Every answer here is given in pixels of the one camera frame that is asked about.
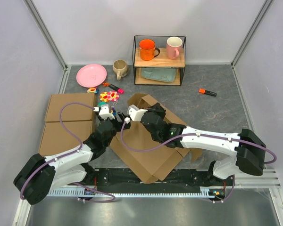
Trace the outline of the brown cardboard box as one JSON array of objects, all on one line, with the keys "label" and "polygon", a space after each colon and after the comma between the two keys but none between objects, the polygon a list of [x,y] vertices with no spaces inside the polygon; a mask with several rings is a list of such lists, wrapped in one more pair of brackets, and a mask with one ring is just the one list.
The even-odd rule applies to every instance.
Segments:
[{"label": "brown cardboard box", "polygon": [[[127,149],[123,143],[132,148],[141,150],[135,152]],[[140,122],[131,122],[130,129],[123,131],[123,136],[118,132],[110,143],[110,148],[131,169],[131,171],[146,184],[164,180],[179,162],[191,154],[191,162],[196,161],[202,154],[197,148],[169,148],[162,146],[156,150],[151,149],[159,143],[152,140],[150,133]]]}]

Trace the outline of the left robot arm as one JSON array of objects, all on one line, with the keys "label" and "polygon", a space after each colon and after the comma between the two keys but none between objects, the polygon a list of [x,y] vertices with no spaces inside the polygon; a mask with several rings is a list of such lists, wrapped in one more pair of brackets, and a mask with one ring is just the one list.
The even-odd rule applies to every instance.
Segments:
[{"label": "left robot arm", "polygon": [[117,119],[101,120],[85,141],[70,150],[45,157],[39,153],[32,155],[13,181],[20,198],[35,205],[57,187],[75,182],[90,185],[94,173],[88,162],[104,154],[122,126],[131,126],[128,115],[117,115]]}]

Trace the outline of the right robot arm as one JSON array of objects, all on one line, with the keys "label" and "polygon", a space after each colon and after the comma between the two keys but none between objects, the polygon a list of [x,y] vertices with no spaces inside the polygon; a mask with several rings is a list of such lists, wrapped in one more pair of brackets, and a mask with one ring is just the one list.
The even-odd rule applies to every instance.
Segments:
[{"label": "right robot arm", "polygon": [[165,109],[159,104],[146,109],[141,124],[150,133],[153,141],[169,148],[198,148],[222,153],[227,158],[213,161],[206,174],[211,185],[243,172],[262,176],[265,161],[264,142],[250,129],[240,133],[217,133],[195,129],[183,124],[164,121]]}]

